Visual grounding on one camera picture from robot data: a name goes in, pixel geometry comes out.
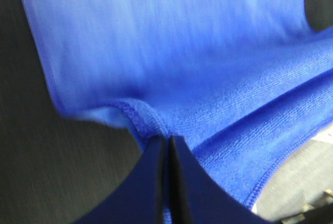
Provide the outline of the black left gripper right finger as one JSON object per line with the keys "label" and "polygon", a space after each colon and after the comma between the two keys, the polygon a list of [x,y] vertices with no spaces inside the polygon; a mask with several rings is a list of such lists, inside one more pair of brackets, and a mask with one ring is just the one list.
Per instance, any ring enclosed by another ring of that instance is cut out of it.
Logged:
{"label": "black left gripper right finger", "polygon": [[170,138],[168,156],[172,223],[265,223],[210,178],[183,137]]}

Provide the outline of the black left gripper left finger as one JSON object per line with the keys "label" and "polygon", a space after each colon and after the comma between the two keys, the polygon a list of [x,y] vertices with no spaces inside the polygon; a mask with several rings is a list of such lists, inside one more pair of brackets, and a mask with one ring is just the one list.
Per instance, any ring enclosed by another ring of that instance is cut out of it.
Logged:
{"label": "black left gripper left finger", "polygon": [[122,184],[75,223],[164,223],[165,139],[154,136]]}

